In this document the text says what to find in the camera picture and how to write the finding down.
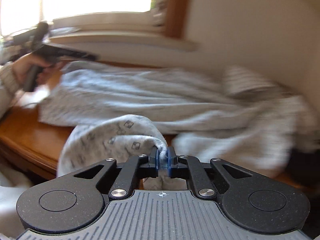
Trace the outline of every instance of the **crosshair marking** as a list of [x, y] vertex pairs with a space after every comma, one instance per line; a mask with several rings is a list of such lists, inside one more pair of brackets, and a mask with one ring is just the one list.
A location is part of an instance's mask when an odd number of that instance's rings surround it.
[[158, 195], [159, 195], [160, 197], [165, 197], [165, 196], [167, 195], [167, 193], [160, 192]]

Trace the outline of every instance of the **gray sweatshirt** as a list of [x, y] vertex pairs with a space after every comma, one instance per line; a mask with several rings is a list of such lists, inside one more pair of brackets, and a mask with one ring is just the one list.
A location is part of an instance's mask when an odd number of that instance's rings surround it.
[[0, 69], [0, 118], [20, 88], [11, 67], [12, 63], [9, 62]]

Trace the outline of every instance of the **person's arm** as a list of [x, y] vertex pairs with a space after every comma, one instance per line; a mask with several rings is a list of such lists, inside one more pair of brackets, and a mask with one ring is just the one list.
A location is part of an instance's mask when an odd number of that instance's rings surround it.
[[32, 65], [38, 65], [44, 68], [44, 71], [37, 77], [39, 85], [45, 84], [48, 78], [55, 71], [55, 68], [49, 68], [51, 63], [46, 62], [41, 57], [27, 54], [15, 62], [9, 62], [0, 69], [0, 118], [7, 111], [10, 102], [15, 93], [25, 82], [28, 70]]

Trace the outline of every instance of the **white wall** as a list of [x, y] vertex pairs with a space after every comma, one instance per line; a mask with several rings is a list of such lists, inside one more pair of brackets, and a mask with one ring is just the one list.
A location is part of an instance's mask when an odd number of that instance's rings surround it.
[[315, 57], [301, 83], [300, 90], [320, 116], [320, 43], [318, 44]]
[[220, 73], [240, 64], [297, 87], [311, 64], [320, 35], [318, 15], [302, 0], [192, 0], [186, 38], [196, 52], [121, 44], [69, 44], [104, 60], [182, 66]]

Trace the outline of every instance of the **hand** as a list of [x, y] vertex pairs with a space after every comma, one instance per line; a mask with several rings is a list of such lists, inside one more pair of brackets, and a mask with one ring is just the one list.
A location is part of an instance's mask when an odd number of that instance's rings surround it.
[[43, 85], [57, 69], [62, 67], [62, 62], [55, 64], [54, 67], [50, 67], [52, 63], [47, 62], [43, 58], [32, 53], [22, 56], [12, 63], [13, 74], [20, 85], [24, 84], [28, 71], [32, 65], [37, 65], [44, 68], [44, 70], [38, 74], [36, 79], [38, 85]]

